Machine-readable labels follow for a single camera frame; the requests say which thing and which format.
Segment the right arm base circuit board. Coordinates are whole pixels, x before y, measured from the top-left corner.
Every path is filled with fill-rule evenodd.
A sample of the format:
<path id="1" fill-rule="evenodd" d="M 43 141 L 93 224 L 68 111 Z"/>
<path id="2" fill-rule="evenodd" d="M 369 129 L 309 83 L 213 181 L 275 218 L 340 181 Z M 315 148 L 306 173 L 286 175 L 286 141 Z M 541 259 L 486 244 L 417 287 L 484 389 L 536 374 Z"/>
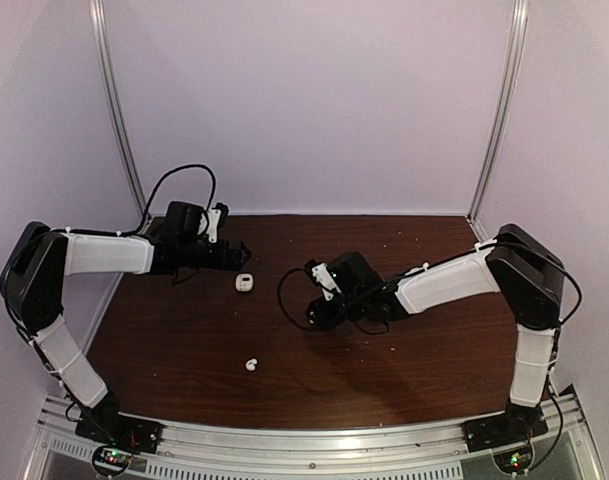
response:
<path id="1" fill-rule="evenodd" d="M 501 473 L 509 476 L 523 474 L 531 467 L 533 460 L 534 452 L 527 447 L 499 451 L 493 454 L 496 468 Z"/>

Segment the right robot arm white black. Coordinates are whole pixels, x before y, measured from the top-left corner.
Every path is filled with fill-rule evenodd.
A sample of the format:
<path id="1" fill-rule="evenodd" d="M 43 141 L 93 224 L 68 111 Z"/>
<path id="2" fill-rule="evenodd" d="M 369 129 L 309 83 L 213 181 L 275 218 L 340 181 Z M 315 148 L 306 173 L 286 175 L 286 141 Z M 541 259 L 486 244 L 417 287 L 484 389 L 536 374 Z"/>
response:
<path id="1" fill-rule="evenodd" d="M 357 251 L 309 261 L 304 272 L 320 295 L 305 309 L 308 329 L 326 332 L 346 323 L 384 327 L 495 297 L 516 334 L 511 380 L 503 409 L 464 423 L 469 451 L 528 444 L 546 432 L 542 399 L 550 392 L 559 337 L 583 300 L 562 260 L 516 224 L 445 260 L 383 278 Z"/>

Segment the cream rounded earbud charging case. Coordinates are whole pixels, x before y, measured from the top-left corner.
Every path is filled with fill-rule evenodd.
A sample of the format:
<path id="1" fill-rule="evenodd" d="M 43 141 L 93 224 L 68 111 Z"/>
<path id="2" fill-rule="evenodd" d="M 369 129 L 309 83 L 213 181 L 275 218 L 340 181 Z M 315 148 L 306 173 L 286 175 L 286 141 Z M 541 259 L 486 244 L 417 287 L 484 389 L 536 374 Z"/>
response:
<path id="1" fill-rule="evenodd" d="M 250 273 L 240 273 L 235 278 L 235 289 L 239 293 L 249 293 L 254 288 L 254 277 Z"/>

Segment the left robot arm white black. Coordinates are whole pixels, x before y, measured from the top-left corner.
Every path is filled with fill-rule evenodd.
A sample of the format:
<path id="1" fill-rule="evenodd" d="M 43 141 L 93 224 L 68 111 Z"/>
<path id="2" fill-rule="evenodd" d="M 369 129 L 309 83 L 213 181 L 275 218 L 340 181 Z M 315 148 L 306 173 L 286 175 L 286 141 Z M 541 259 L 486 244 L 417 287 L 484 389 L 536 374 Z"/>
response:
<path id="1" fill-rule="evenodd" d="M 125 450 L 142 449 L 114 389 L 70 330 L 74 288 L 95 276 L 239 273 L 252 252 L 244 241 L 221 235 L 228 214 L 222 203 L 202 207 L 173 201 L 157 223 L 146 222 L 133 232 L 52 228 L 41 221 L 25 227 L 0 274 L 0 295 L 19 335 L 79 409 L 78 434 Z"/>

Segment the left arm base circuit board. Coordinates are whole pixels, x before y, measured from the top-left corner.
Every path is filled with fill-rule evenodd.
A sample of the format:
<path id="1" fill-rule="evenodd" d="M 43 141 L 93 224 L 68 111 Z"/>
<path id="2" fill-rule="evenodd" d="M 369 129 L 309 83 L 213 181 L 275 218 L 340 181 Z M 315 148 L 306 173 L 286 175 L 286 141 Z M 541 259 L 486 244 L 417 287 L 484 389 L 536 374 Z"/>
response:
<path id="1" fill-rule="evenodd" d="M 104 477 L 116 477 L 126 472 L 135 455 L 114 446 L 98 446 L 91 455 L 91 466 L 97 474 Z"/>

